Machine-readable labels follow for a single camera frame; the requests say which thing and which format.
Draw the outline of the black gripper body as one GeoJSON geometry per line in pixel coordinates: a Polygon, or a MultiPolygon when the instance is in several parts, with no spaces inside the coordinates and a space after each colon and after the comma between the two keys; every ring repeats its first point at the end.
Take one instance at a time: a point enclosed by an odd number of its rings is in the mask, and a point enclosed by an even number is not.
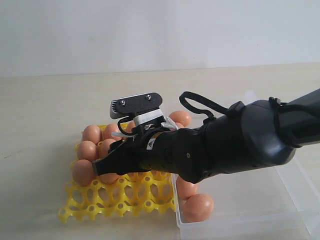
{"type": "Polygon", "coordinates": [[[205,136],[199,128],[152,130],[144,137],[116,141],[106,157],[92,163],[96,175],[160,171],[196,184],[215,175],[205,136]]]}

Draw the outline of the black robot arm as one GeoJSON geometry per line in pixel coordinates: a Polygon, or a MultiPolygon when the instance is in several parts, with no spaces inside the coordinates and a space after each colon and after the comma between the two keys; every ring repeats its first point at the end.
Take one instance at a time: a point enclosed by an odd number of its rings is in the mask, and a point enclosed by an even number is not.
{"type": "Polygon", "coordinates": [[[113,100],[110,117],[133,121],[135,127],[117,133],[120,140],[111,144],[108,155],[93,162],[95,174],[154,170],[196,184],[218,174],[284,165],[296,149],[320,141],[319,90],[288,103],[270,97],[228,108],[189,91],[179,101],[206,115],[202,126],[178,128],[162,113],[163,99],[156,92],[113,100]]]}

